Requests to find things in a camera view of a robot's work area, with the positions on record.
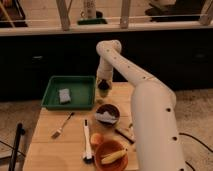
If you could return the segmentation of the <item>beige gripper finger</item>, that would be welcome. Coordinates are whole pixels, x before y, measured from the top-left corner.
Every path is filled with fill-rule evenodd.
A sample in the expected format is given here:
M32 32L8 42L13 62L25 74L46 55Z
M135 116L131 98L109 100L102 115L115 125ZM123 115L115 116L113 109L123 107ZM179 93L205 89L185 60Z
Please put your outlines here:
M108 84L108 90L112 90L112 81L111 80L107 81L107 84Z
M99 90L99 83L100 83L100 81L97 80L97 81L96 81L96 89L97 89L97 90Z

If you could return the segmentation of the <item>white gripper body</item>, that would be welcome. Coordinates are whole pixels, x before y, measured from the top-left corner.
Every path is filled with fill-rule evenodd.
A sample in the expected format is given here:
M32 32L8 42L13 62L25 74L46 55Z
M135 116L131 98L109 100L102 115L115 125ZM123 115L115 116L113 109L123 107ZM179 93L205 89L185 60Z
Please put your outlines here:
M97 77L105 80L111 80L113 78L113 66L104 58L100 59Z

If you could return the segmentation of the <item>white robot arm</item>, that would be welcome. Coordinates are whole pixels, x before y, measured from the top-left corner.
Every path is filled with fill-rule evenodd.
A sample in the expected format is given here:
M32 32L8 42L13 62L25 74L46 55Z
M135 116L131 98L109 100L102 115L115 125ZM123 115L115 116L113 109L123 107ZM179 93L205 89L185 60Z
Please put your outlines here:
M187 171L174 108L176 95L158 78L121 55L118 40L96 45L97 79L111 82L116 69L133 87L131 114L139 171Z

